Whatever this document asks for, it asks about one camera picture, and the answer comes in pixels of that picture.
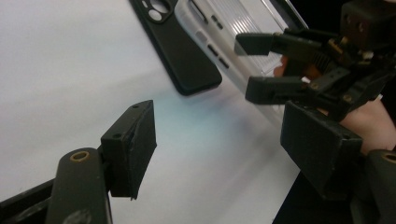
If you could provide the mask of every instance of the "white surface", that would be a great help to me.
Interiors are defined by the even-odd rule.
[[[179,95],[123,0],[0,1],[0,201],[148,99],[158,146],[114,223],[271,223],[298,173],[279,129],[227,77]]]

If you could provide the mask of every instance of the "black phone case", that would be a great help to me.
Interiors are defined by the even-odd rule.
[[[166,13],[155,9],[150,0],[130,3],[178,92],[191,95],[217,87],[222,80],[219,70],[178,24],[174,14],[177,0],[162,1],[168,7]],[[151,18],[151,10],[161,19]]]

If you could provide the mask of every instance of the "clear phone case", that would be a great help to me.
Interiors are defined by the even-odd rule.
[[[280,55],[272,52],[268,56],[237,55],[235,36],[306,27],[288,0],[179,0],[175,13],[191,38],[244,94],[249,77],[273,75]],[[272,117],[270,120],[281,121],[282,107],[257,107],[266,117]]]

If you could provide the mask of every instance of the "metal screw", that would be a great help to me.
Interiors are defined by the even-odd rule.
[[[311,84],[309,84],[309,86],[311,87],[312,90],[319,89],[319,84],[317,82],[312,82]]]
[[[352,96],[346,94],[343,96],[343,100],[350,103],[350,102],[352,102]]]

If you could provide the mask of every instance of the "white table surface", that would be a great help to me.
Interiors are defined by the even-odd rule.
[[[279,128],[227,77],[178,94],[126,0],[0,1],[0,201],[149,99],[158,146],[114,223],[271,223],[298,174]]]

